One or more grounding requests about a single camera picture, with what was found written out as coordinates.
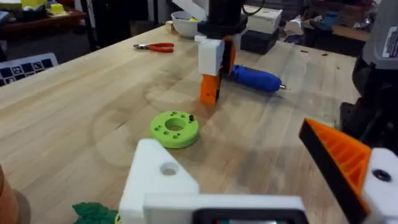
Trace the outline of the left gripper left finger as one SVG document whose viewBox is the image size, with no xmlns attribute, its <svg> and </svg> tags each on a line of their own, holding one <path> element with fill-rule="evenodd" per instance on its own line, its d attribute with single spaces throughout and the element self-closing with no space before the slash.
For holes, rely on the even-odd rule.
<svg viewBox="0 0 398 224">
<path fill-rule="evenodd" d="M 146 194 L 197 194 L 198 182 L 155 139 L 137 143 L 119 203 L 122 223 L 144 223 Z"/>
</svg>

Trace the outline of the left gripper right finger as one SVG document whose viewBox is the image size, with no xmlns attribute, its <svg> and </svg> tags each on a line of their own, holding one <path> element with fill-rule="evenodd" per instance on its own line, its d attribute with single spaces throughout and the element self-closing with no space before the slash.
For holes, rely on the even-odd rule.
<svg viewBox="0 0 398 224">
<path fill-rule="evenodd" d="M 397 223 L 397 155 L 305 118 L 299 138 L 349 223 Z"/>
</svg>

